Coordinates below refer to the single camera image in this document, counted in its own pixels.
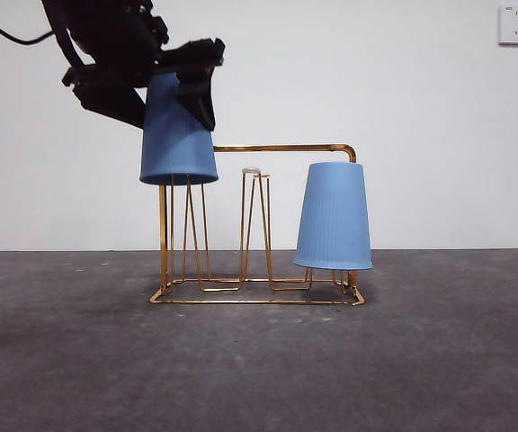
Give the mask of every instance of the wall outlet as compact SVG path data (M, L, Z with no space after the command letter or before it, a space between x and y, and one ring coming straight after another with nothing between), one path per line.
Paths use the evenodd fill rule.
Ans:
M499 6L499 43L518 45L518 4Z

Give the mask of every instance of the upside-down cup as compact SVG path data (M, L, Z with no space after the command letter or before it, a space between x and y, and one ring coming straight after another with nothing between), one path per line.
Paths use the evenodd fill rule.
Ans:
M372 268L361 165L321 162L309 167L295 264L331 270Z
M175 73L154 75L147 89L139 180L192 185L217 180L211 133L175 98Z

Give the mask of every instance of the power socket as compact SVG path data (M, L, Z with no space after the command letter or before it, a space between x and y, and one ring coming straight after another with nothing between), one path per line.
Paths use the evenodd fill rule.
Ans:
M518 45L518 4L499 6L499 44Z

